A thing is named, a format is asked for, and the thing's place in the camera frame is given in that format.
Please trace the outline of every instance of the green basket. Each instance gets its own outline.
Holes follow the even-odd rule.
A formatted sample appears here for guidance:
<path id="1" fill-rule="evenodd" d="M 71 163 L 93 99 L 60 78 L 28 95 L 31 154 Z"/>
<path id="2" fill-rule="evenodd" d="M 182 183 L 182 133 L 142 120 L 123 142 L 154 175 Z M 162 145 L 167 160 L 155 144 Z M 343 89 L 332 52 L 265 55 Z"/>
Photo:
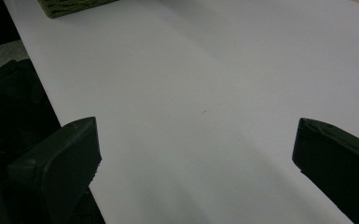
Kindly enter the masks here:
<path id="1" fill-rule="evenodd" d="M 57 18 L 117 0 L 38 0 L 46 15 Z"/>

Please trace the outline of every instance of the woven basket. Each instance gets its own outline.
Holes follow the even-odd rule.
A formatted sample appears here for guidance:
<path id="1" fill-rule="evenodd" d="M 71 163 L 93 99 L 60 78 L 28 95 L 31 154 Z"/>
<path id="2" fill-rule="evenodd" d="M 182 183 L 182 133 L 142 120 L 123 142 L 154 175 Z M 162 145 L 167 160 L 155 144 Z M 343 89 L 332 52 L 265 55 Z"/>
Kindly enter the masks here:
<path id="1" fill-rule="evenodd" d="M 57 18 L 117 0 L 38 0 L 46 15 Z"/>

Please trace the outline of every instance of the white tabletop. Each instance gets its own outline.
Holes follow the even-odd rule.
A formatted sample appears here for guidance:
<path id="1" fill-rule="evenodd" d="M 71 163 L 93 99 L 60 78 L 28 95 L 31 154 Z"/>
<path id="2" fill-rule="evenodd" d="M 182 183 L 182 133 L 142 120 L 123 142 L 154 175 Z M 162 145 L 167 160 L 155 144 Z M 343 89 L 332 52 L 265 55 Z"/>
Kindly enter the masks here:
<path id="1" fill-rule="evenodd" d="M 6 0 L 60 122 L 95 116 L 106 223 L 351 223 L 292 163 L 301 117 L 359 137 L 359 4 Z"/>

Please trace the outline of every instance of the white table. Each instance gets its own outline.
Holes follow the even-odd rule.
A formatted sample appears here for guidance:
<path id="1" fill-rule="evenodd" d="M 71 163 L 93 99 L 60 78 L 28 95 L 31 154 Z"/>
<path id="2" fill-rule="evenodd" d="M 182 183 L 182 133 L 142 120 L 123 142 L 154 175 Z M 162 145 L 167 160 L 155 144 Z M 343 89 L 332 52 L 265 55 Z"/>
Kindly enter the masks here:
<path id="1" fill-rule="evenodd" d="M 63 124 L 98 121 L 106 223 L 351 223 L 291 161 L 299 118 L 359 137 L 359 4 L 6 0 Z"/>

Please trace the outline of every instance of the floor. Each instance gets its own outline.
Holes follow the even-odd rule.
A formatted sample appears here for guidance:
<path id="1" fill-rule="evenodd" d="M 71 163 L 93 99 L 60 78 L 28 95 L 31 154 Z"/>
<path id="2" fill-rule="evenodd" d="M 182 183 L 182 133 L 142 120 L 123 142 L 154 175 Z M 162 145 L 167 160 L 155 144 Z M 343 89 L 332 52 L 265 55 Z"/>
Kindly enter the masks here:
<path id="1" fill-rule="evenodd" d="M 29 56 L 21 40 L 0 45 L 0 66 L 10 60 L 18 61 L 27 58 Z"/>

